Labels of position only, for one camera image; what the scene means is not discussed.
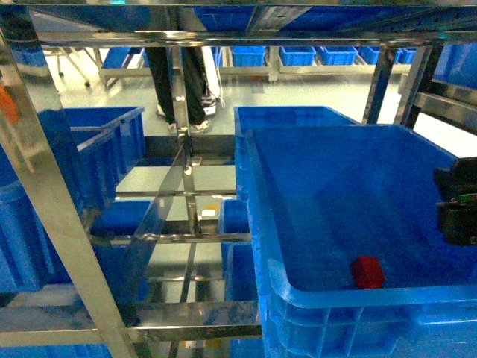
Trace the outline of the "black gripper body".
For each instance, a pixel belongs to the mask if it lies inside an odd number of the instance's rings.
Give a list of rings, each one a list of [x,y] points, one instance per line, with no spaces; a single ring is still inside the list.
[[[476,158],[458,158],[449,168],[436,168],[440,193],[438,230],[450,245],[476,245]]]

